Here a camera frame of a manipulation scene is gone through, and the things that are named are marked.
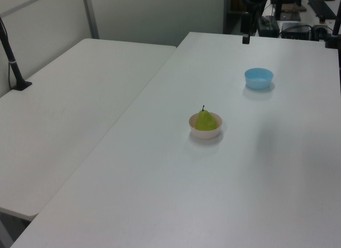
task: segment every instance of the floor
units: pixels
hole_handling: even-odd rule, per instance
[[[29,221],[0,213],[0,248],[11,247],[29,224]]]

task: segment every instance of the white bowl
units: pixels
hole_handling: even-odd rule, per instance
[[[200,130],[195,129],[199,113],[196,113],[190,117],[189,124],[192,130],[192,133],[194,136],[196,136],[199,139],[212,139],[216,137],[220,132],[220,127],[222,126],[222,123],[223,123],[222,118],[218,114],[215,114],[212,112],[210,112],[210,114],[213,116],[213,118],[215,118],[218,124],[218,127],[211,131],[200,131]]]

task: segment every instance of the white table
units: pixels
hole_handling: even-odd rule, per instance
[[[207,141],[203,104],[224,121]],[[339,247],[340,123],[336,50],[190,33],[13,248]]]
[[[86,39],[0,99],[0,211],[32,220],[175,47]]]
[[[335,0],[335,1],[328,1],[326,2],[327,5],[330,7],[330,9],[335,13],[335,15],[337,14],[337,10],[340,4],[340,0]],[[268,2],[266,3],[265,7],[270,5],[270,0],[268,0]],[[316,13],[314,12],[314,10],[308,5],[308,0],[302,0],[302,5],[304,7],[306,7],[307,11],[305,12],[300,12],[299,16],[301,17],[301,21],[278,21],[278,26],[280,28],[280,31],[282,31],[282,24],[283,23],[304,23],[304,24],[308,24],[310,26],[314,26],[314,25],[324,25],[324,26],[328,26],[330,29],[334,28],[334,24],[335,24],[335,20],[329,20],[327,19],[325,21],[324,24],[320,24],[319,23],[319,18],[316,17]],[[271,15],[272,13],[272,5],[270,5],[269,7],[267,7],[262,16],[268,16]]]

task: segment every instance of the bowl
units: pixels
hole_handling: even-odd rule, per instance
[[[270,87],[273,73],[268,69],[253,68],[245,72],[246,86],[252,89],[266,89]]]
[[[214,130],[211,130],[211,131],[200,131],[200,130],[195,129],[199,113],[196,113],[190,117],[189,124],[191,127],[192,134],[195,137],[197,137],[199,139],[212,139],[219,134],[220,127],[222,126],[222,123],[223,123],[222,118],[218,114],[215,114],[212,112],[210,112],[210,114],[213,116],[213,118],[215,118],[215,120],[217,121],[217,124],[218,124],[218,127]]]

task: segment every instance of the black stand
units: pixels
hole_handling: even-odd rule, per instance
[[[340,41],[341,41],[341,37],[339,36],[340,25],[341,25],[341,1],[339,3],[339,9],[337,11],[336,20],[335,20],[334,28],[332,30],[332,34],[328,35],[326,38],[326,43],[325,43],[326,48],[334,48],[334,49],[340,48]]]
[[[3,22],[1,20],[1,18],[0,18],[0,40],[1,40],[1,43],[4,47],[4,49],[5,49],[5,52],[6,52],[8,60],[9,60],[9,64],[13,70],[15,79],[17,80],[17,85],[12,87],[12,89],[23,91],[25,88],[32,85],[32,83],[25,81],[22,78],[22,75],[20,73],[17,61],[14,58],[13,51],[11,49],[7,33],[5,31],[5,27],[3,27]]]

